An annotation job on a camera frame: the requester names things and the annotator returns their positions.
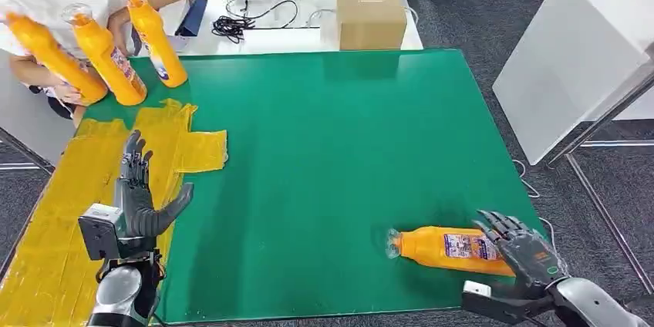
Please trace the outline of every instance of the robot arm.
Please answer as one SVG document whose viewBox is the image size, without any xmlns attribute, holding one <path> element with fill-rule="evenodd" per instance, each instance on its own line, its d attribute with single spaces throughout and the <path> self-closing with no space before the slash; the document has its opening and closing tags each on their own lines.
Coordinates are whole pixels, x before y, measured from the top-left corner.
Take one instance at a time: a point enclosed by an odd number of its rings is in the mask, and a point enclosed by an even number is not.
<svg viewBox="0 0 654 327">
<path fill-rule="evenodd" d="M 595 283 L 572 278 L 568 266 L 540 234 L 515 217 L 479 211 L 491 228 L 474 223 L 492 240 L 516 274 L 512 288 L 466 281 L 463 309 L 514 325 L 530 321 L 548 310 L 567 326 L 648 326 L 640 317 L 626 311 Z"/>
<path fill-rule="evenodd" d="M 116 180 L 113 206 L 93 204 L 79 227 L 91 260 L 105 262 L 96 276 L 96 304 L 88 326 L 146 326 L 159 301 L 157 286 L 166 277 L 157 236 L 181 214 L 193 197 L 193 184 L 156 211 L 149 186 L 152 151 L 134 130 L 127 138 Z"/>
</svg>

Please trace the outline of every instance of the white table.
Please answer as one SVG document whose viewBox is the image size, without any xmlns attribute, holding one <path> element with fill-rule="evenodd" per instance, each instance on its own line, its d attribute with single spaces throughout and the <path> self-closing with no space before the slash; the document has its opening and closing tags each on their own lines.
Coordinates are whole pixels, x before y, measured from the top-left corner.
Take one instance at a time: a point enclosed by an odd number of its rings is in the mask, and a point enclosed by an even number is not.
<svg viewBox="0 0 654 327">
<path fill-rule="evenodd" d="M 654 0 L 544 0 L 493 90 L 529 162 L 654 71 Z M 617 120 L 654 119 L 649 91 Z"/>
<path fill-rule="evenodd" d="M 264 12 L 275 3 L 282 0 L 249 0 L 248 15 L 253 16 Z M 186 56 L 192 55 L 234 55 L 283 52 L 327 52 L 338 50 L 338 45 L 331 35 L 321 38 L 320 29 L 302 29 L 309 16 L 317 9 L 335 9 L 336 0 L 294 0 L 298 4 L 298 17 L 290 25 L 296 29 L 247 30 L 245 40 L 239 44 L 230 42 L 225 37 L 211 34 L 211 23 L 222 15 L 227 15 L 225 5 L 228 0 L 208 0 L 207 9 L 202 18 L 200 32 L 197 38 L 189 39 L 187 46 L 180 51 Z M 176 2 L 160 10 L 164 22 L 164 30 L 173 34 L 180 23 L 185 2 Z M 240 12 L 243 0 L 231 5 L 231 11 Z M 258 28 L 277 28 L 291 19 L 295 8 L 292 5 L 282 5 L 270 14 L 256 20 Z M 321 19 L 313 19 L 312 26 L 331 25 L 329 20 L 333 14 L 326 12 Z M 410 12 L 406 13 L 406 31 L 402 49 L 422 49 L 423 44 L 416 29 L 416 24 Z"/>
</svg>

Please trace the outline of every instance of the orange detergent bottle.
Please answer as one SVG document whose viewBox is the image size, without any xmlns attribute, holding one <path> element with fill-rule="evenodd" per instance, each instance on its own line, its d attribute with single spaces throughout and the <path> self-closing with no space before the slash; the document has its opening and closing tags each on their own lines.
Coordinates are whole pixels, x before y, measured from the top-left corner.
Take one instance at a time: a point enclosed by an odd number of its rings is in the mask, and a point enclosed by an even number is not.
<svg viewBox="0 0 654 327">
<path fill-rule="evenodd" d="M 86 71 L 83 62 L 64 51 L 45 26 L 25 15 L 11 12 L 6 15 L 5 23 L 37 61 L 79 90 L 82 96 L 79 100 L 81 104 L 88 106 L 106 95 L 106 84 L 103 80 Z"/>
<path fill-rule="evenodd" d="M 130 12 L 130 19 L 143 44 L 150 52 L 159 79 L 171 88 L 180 86 L 188 79 L 179 56 L 175 53 L 164 32 L 164 22 L 147 0 L 123 0 Z"/>
<path fill-rule="evenodd" d="M 118 103 L 134 106 L 143 102 L 147 95 L 145 84 L 113 44 L 111 32 L 93 19 L 91 8 L 75 3 L 64 8 L 62 17 L 72 25 L 77 44 L 116 95 Z"/>
<path fill-rule="evenodd" d="M 514 276 L 495 245 L 477 229 L 422 227 L 411 232 L 391 229 L 389 258 L 403 256 L 427 267 Z"/>
</svg>

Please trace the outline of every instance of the green mat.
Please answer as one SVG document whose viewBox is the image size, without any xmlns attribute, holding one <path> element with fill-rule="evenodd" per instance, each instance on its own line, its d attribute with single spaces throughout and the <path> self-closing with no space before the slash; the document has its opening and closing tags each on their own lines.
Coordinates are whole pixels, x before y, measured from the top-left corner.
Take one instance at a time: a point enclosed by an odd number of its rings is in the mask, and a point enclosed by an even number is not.
<svg viewBox="0 0 654 327">
<path fill-rule="evenodd" d="M 229 161 L 192 174 L 158 312 L 168 322 L 448 308 L 465 280 L 384 253 L 389 228 L 471 227 L 478 208 L 541 225 L 457 50 L 184 59 L 150 94 L 199 106 L 192 130 L 228 131 Z M 133 122 L 113 99 L 87 117 Z"/>
</svg>

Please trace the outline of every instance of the cardboard box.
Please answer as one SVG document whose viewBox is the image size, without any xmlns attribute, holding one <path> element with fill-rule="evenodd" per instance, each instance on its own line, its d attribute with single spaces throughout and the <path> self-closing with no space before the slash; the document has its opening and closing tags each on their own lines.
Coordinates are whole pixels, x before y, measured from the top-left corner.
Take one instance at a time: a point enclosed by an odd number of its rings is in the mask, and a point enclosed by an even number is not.
<svg viewBox="0 0 654 327">
<path fill-rule="evenodd" d="M 406 29 L 401 0 L 336 0 L 339 48 L 399 49 Z"/>
</svg>

